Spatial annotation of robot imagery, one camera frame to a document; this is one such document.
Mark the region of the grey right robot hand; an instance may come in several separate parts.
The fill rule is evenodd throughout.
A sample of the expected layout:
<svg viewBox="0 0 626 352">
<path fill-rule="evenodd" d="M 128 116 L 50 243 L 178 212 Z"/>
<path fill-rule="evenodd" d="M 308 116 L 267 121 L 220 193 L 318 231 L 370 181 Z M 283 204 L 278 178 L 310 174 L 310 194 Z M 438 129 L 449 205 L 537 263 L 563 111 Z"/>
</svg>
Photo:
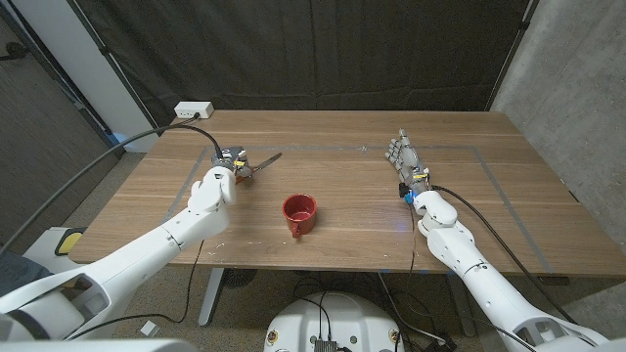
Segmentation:
<svg viewBox="0 0 626 352">
<path fill-rule="evenodd" d="M 384 155 L 396 169 L 400 184 L 405 190 L 415 194 L 428 190 L 428 172 L 404 128 L 399 129 L 398 137 L 391 140 Z"/>
</svg>

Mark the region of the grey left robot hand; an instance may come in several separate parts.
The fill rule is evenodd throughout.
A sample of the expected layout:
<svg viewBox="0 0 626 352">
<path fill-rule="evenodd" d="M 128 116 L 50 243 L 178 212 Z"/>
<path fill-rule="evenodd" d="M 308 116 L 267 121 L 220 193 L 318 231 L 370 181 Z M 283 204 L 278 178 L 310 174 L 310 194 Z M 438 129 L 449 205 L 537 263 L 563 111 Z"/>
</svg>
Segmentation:
<svg viewBox="0 0 626 352">
<path fill-rule="evenodd" d="M 222 166 L 234 172 L 238 179 L 244 179 L 252 175 L 252 167 L 247 158 L 247 152 L 243 147 L 229 147 L 221 151 L 221 155 L 214 154 L 211 157 L 213 166 Z"/>
</svg>

